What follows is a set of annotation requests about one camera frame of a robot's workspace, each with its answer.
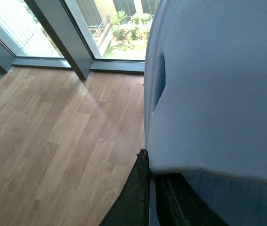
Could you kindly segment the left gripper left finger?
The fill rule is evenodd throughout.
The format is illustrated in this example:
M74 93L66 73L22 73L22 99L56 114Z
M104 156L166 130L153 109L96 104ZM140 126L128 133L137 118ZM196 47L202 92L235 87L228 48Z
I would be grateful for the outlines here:
M149 225L150 169L146 149L141 149L120 195L101 226Z

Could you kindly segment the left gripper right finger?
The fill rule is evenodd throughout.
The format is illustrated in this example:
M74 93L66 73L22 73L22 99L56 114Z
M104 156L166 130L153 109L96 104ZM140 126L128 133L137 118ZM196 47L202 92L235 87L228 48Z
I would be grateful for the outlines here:
M161 226L226 226L180 173L155 178L156 214Z

